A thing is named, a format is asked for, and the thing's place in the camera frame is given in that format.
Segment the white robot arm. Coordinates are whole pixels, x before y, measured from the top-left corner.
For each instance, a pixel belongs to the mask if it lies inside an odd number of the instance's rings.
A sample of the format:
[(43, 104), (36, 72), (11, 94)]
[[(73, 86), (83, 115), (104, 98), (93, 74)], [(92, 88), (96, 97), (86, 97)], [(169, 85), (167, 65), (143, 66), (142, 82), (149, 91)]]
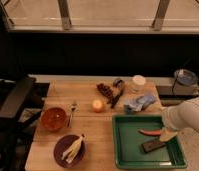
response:
[(162, 111), (163, 128), (159, 140), (167, 142), (185, 128), (199, 133), (199, 97), (169, 106)]

